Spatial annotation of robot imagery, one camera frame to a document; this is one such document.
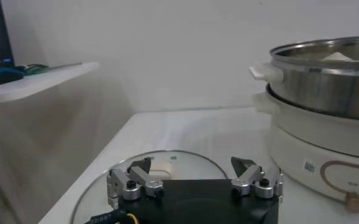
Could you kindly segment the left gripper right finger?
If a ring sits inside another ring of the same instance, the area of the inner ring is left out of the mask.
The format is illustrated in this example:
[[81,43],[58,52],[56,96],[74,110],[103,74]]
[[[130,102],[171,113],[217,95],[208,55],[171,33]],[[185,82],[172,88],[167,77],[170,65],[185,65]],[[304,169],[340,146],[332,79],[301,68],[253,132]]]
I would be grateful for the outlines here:
[[275,166],[264,170],[251,159],[231,157],[236,178],[231,179],[231,196],[234,203],[255,196],[260,200],[276,199],[283,202],[283,173]]

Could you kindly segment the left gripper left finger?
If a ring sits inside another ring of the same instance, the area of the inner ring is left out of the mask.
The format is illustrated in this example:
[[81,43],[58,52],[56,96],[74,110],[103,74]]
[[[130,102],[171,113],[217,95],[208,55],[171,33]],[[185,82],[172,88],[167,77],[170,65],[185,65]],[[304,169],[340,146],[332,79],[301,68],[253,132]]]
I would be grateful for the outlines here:
[[116,209],[119,200],[135,202],[142,195],[147,198],[160,200],[164,196],[163,181],[149,174],[151,170],[151,157],[134,161],[123,171],[112,168],[107,173],[107,200],[108,204]]

